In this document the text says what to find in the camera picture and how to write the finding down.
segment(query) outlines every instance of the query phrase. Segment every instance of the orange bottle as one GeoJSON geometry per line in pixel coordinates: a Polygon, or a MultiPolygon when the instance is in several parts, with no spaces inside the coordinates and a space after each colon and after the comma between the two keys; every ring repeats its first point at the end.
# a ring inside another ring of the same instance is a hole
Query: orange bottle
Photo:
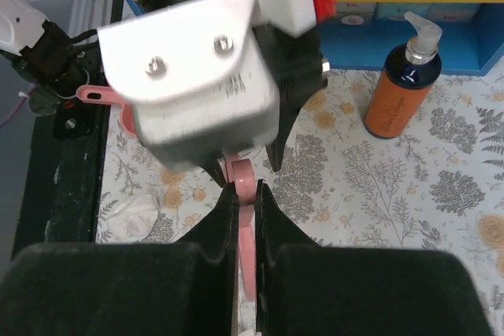
{"type": "Polygon", "coordinates": [[[441,74],[438,42],[443,31],[429,20],[407,12],[417,36],[387,56],[364,125],[378,138],[399,136],[441,74]]]}

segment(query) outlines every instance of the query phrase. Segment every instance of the floral tablecloth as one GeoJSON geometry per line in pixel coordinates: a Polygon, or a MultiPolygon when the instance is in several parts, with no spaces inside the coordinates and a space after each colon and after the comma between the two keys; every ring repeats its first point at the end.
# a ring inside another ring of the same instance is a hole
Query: floral tablecloth
{"type": "MultiPolygon", "coordinates": [[[[441,249],[472,275],[490,325],[504,335],[504,60],[483,78],[441,76],[403,135],[362,125],[377,72],[333,71],[302,110],[274,173],[265,149],[244,153],[280,207],[325,246],[441,249]]],[[[142,242],[173,242],[220,188],[197,168],[168,172],[117,122],[109,123],[97,242],[121,242],[107,215],[136,194],[160,202],[142,242]]],[[[252,323],[254,304],[239,314],[252,323]]]]}

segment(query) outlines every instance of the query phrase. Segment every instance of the white pump dispenser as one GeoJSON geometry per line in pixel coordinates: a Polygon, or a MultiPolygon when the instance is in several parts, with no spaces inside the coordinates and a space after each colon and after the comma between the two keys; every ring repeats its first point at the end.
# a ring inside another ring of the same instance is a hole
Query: white pump dispenser
{"type": "Polygon", "coordinates": [[[443,30],[439,25],[413,12],[406,12],[404,18],[413,25],[418,34],[408,41],[406,59],[414,65],[425,65],[438,53],[438,42],[443,30]]]}

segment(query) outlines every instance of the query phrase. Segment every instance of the white cloth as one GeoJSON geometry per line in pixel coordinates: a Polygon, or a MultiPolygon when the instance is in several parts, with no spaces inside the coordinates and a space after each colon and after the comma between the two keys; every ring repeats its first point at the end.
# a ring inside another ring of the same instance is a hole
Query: white cloth
{"type": "Polygon", "coordinates": [[[118,242],[138,242],[152,231],[158,209],[158,202],[151,194],[131,196],[107,215],[108,230],[118,242]]]}

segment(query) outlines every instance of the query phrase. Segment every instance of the metal bolt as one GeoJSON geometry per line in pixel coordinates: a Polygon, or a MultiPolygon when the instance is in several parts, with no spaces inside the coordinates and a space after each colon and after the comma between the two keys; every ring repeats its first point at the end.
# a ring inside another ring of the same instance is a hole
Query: metal bolt
{"type": "Polygon", "coordinates": [[[145,72],[149,76],[163,76],[166,73],[166,65],[161,57],[152,57],[145,72]]]}
{"type": "Polygon", "coordinates": [[[213,40],[213,48],[219,55],[226,55],[233,51],[233,39],[226,35],[218,35],[213,40]]]}
{"type": "Polygon", "coordinates": [[[75,126],[77,126],[77,122],[76,122],[75,118],[70,118],[70,119],[66,120],[65,128],[67,130],[72,130],[73,128],[75,128],[75,126]]]}

